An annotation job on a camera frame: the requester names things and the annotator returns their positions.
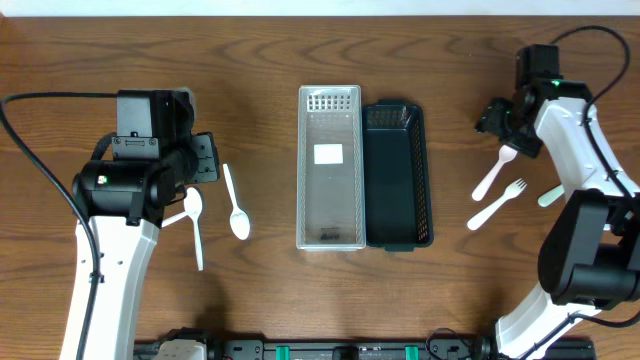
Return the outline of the white spoon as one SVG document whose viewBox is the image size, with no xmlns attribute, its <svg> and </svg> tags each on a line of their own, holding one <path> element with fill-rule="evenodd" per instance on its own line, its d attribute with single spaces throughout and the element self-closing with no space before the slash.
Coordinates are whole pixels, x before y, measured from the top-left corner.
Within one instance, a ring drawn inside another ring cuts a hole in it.
<svg viewBox="0 0 640 360">
<path fill-rule="evenodd" d="M 199 271 L 204 270 L 204 252 L 201 239 L 201 231 L 199 225 L 200 215 L 204 208 L 204 202 L 200 191 L 191 187 L 186 190 L 186 198 L 183 201 L 184 211 L 187 216 L 192 220 L 194 229 L 194 247 L 197 267 Z"/>
<path fill-rule="evenodd" d="M 173 216 L 171 216 L 171 217 L 169 217 L 167 219 L 164 219 L 162 221 L 161 227 L 164 228 L 164 227 L 170 226 L 170 225 L 180 221 L 181 219 L 183 219 L 183 218 L 185 218 L 187 216 L 188 216 L 188 213 L 186 211 L 183 211 L 181 213 L 175 214 L 175 215 L 173 215 Z"/>
<path fill-rule="evenodd" d="M 248 214 L 238 205 L 230 167 L 226 163 L 223 164 L 223 173 L 232 204 L 232 211 L 229 219 L 231 230 L 238 239 L 247 240 L 251 231 L 250 219 Z"/>
</svg>

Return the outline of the white plastic fork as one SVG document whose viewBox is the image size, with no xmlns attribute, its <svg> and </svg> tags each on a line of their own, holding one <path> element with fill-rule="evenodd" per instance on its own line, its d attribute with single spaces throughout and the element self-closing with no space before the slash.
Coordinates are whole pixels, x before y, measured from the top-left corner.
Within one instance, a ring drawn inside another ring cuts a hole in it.
<svg viewBox="0 0 640 360">
<path fill-rule="evenodd" d="M 478 212 L 467 222 L 467 228 L 472 231 L 479 229 L 491 216 L 493 216 L 500 209 L 502 205 L 504 205 L 507 201 L 518 197 L 526 187 L 527 183 L 523 179 L 518 179 L 511 183 L 505 188 L 504 193 L 498 199 Z"/>
</svg>

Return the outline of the mint green plastic fork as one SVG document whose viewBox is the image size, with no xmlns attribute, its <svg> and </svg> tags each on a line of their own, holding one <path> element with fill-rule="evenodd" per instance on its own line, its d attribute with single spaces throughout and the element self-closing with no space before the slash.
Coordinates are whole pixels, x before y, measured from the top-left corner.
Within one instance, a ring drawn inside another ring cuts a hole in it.
<svg viewBox="0 0 640 360">
<path fill-rule="evenodd" d="M 537 203 L 540 207 L 545 208 L 551 205 L 556 200 L 558 200 L 563 195 L 564 195 L 564 187 L 562 185 L 557 185 L 553 189 L 539 196 L 537 199 Z"/>
</svg>

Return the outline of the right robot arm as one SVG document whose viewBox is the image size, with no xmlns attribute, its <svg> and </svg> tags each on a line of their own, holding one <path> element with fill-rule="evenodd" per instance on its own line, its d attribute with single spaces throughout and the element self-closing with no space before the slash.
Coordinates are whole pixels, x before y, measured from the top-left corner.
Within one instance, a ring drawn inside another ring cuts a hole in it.
<svg viewBox="0 0 640 360">
<path fill-rule="evenodd" d="M 476 129 L 531 158 L 546 148 L 566 205 L 541 246 L 536 286 L 496 321 L 493 336 L 476 342 L 476 359 L 541 359 L 582 321 L 639 321 L 598 316 L 639 298 L 639 186 L 601 131 L 594 96 L 563 78 L 555 45 L 518 51 L 515 89 L 510 100 L 491 100 Z"/>
</svg>

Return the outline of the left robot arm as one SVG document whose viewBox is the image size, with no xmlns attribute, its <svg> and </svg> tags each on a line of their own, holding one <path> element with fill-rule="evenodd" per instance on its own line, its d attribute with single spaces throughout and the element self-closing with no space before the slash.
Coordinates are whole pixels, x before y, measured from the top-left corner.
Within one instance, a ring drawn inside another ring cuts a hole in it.
<svg viewBox="0 0 640 360">
<path fill-rule="evenodd" d="M 63 359 L 132 358 L 144 278 L 164 210 L 177 194 L 220 177 L 212 134 L 192 131 L 190 89 L 121 90 L 116 102 L 116 133 L 100 140 L 73 181 L 98 253 L 92 255 L 88 234 L 78 226 Z M 91 298 L 95 258 L 100 277 Z"/>
</svg>

